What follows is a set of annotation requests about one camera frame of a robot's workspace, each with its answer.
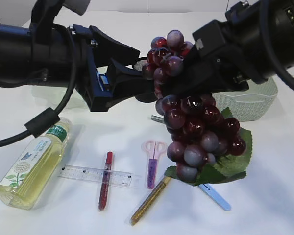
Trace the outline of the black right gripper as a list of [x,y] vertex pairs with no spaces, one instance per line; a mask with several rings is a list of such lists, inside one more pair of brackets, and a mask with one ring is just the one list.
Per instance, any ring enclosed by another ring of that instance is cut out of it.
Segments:
[[162,95],[248,90],[248,61],[228,36],[226,23],[218,20],[194,32],[195,46],[183,60],[183,71],[160,86]]

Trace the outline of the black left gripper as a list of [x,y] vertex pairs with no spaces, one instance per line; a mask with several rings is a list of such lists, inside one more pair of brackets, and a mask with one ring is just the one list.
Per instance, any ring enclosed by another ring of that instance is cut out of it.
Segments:
[[[137,62],[139,50],[109,37],[96,26],[73,24],[69,29],[79,56],[75,88],[91,112],[107,112],[132,97],[142,103],[155,101],[153,81],[143,78],[141,71],[126,67]],[[97,70],[105,66],[109,91]]]

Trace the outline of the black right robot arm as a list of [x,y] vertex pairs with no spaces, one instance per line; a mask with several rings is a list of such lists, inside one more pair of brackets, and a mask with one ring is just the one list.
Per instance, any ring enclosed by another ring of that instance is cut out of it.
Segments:
[[277,75],[294,91],[294,0],[239,2],[226,21],[212,20],[193,33],[182,73],[161,86],[163,95],[240,92],[248,81]]

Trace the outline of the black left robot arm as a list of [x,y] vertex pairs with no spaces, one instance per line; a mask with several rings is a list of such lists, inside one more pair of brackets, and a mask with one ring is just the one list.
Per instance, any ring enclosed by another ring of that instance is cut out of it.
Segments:
[[154,83],[143,78],[138,50],[120,43],[95,26],[58,26],[54,18],[65,0],[39,0],[29,28],[0,24],[0,81],[7,86],[66,87],[71,78],[72,56],[66,39],[76,49],[75,89],[92,112],[106,112],[129,98],[156,100]]

